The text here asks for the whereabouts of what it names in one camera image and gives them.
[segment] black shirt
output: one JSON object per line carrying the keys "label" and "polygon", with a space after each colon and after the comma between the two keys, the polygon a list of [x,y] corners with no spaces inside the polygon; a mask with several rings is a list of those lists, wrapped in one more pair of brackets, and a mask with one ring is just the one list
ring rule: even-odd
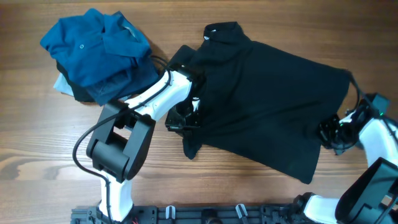
{"label": "black shirt", "polygon": [[194,51],[173,61],[205,71],[201,128],[184,137],[184,153],[202,144],[233,152],[309,184],[320,152],[316,129],[347,94],[348,72],[251,41],[237,22],[206,26]]}

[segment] white robotic arm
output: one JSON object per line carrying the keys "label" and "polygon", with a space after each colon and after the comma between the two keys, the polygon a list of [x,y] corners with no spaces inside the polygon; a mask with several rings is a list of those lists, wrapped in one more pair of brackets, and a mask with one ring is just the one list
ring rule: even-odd
{"label": "white robotic arm", "polygon": [[[355,112],[340,122],[351,122],[353,113]],[[389,124],[389,127],[398,138],[397,127],[393,124]],[[370,119],[359,133],[359,140],[364,147],[368,167],[380,157],[398,166],[398,145],[383,121],[376,118]],[[319,195],[311,196],[304,214],[317,223],[336,224],[335,211],[339,200],[339,198],[324,198]]]}
{"label": "white robotic arm", "polygon": [[[123,140],[120,140],[120,136],[113,133],[113,127],[118,126],[117,120],[109,121],[109,124],[103,125],[103,129],[96,130],[97,133],[95,131],[90,139],[87,155],[92,158],[94,168],[99,169],[101,174],[108,178],[110,182],[109,189],[107,189],[106,182],[101,180],[101,196],[103,200],[98,209],[103,215],[108,215],[107,208],[110,206],[111,216],[114,221],[122,222],[132,212],[134,206],[131,198],[132,177],[141,168],[146,158],[154,123],[180,102],[184,101],[190,104],[189,106],[192,107],[193,111],[196,110],[200,103],[200,100],[192,101],[192,91],[195,88],[194,79],[189,74],[184,73],[183,65],[180,68],[181,70],[170,71],[170,75],[166,72],[155,85],[139,96],[124,103],[115,103],[108,108],[105,106],[99,122],[112,114],[118,114],[130,108],[132,115],[123,118],[125,124],[122,125],[122,127],[125,125],[130,127],[132,130],[128,142],[123,142]],[[356,112],[354,111],[346,118],[340,120],[340,124],[350,123],[352,115]],[[389,127],[397,137],[397,127],[393,124],[390,124]],[[364,147],[369,166],[377,161],[379,157],[398,165],[398,145],[393,136],[391,136],[386,124],[380,119],[369,119],[361,127],[359,140]],[[132,144],[129,144],[131,141],[136,141],[133,149],[131,149]],[[107,197],[110,199],[109,205],[107,205],[105,200]],[[303,213],[307,218],[315,222],[334,224],[337,223],[335,211],[338,202],[338,198],[323,198],[313,195],[309,198]],[[242,216],[245,210],[243,210],[242,206],[240,209],[242,211],[240,216]]]}

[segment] robotic arm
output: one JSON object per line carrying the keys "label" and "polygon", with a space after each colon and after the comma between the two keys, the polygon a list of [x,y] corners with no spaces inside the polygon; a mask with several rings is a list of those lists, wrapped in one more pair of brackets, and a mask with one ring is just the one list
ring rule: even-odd
{"label": "robotic arm", "polygon": [[[112,101],[104,107],[98,120],[99,123],[116,114],[123,114],[123,116],[109,120],[94,130],[86,154],[93,160],[93,167],[108,178],[109,185],[107,186],[106,182],[101,180],[103,200],[97,207],[72,210],[71,223],[109,223],[108,211],[113,223],[135,222],[134,218],[140,215],[137,213],[140,208],[134,207],[131,198],[132,178],[139,172],[146,159],[155,123],[169,111],[166,124],[169,131],[183,134],[199,127],[196,109],[200,100],[194,100],[194,98],[197,97],[197,90],[204,82],[202,73],[176,64],[171,67],[170,73],[166,72],[155,85],[138,97],[124,103]],[[394,195],[398,193],[392,192],[398,178],[398,145],[396,139],[391,136],[391,130],[396,135],[397,127],[394,124],[388,124],[388,128],[387,123],[373,118],[367,103],[362,101],[358,108],[344,119],[339,120],[334,117],[320,124],[320,139],[326,147],[336,149],[336,153],[341,153],[348,148],[347,146],[351,147],[359,140],[368,159],[369,169],[341,199],[323,198],[306,193],[303,196],[299,195],[290,205],[280,207],[263,205],[246,209],[244,205],[239,204],[234,208],[221,210],[231,212],[234,220],[239,220],[243,224],[299,223],[300,220],[318,223],[338,223],[338,221],[340,223],[374,223],[386,210],[380,207],[382,198],[389,193]],[[131,131],[129,139],[113,132],[114,127],[129,129]],[[202,222],[196,221],[198,217],[196,219],[191,217],[189,219],[191,221],[180,221],[180,223],[223,223],[216,217],[217,209],[200,210],[199,220]],[[254,212],[248,213],[248,210],[262,211],[257,212],[262,218],[251,218]],[[158,217],[160,211],[162,211],[162,218]],[[148,223],[161,224],[165,221],[175,223],[176,213],[181,211],[181,209],[176,211],[173,206],[159,209],[159,211],[153,209]],[[278,214],[276,216],[279,221],[278,218],[268,220],[266,214],[271,216]],[[398,222],[396,217],[389,214],[385,216],[383,223],[393,223],[393,220]],[[203,222],[203,217],[208,217],[207,221]]]}

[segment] light blue cloth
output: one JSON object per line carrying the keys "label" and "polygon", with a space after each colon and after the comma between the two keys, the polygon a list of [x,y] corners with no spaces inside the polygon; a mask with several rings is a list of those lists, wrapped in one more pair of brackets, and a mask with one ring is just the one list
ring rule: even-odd
{"label": "light blue cloth", "polygon": [[57,81],[54,83],[55,90],[73,96],[73,91],[70,85],[67,83],[67,79],[60,73]]}

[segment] blue polo shirt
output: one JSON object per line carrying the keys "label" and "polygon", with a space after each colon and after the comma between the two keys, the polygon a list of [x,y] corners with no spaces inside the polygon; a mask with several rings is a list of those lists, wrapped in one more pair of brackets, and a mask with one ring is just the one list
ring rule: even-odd
{"label": "blue polo shirt", "polygon": [[90,9],[83,16],[61,18],[40,44],[100,104],[158,78],[148,41],[120,12],[110,16]]}

